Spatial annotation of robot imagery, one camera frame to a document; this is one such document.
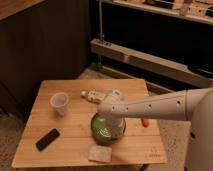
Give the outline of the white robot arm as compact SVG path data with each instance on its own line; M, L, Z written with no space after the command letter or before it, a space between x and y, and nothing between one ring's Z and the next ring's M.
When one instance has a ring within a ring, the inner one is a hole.
M105 119L112 137L120 138L125 130L125 118L189 121L199 102L194 90L139 100L121 100L115 92L111 92L98 105L97 111Z

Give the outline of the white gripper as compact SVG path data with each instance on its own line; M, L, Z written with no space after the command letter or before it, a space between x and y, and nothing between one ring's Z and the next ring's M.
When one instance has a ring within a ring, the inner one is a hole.
M119 125L107 124L106 128L113 138L118 139L123 136L123 130L124 130L123 124L119 124Z

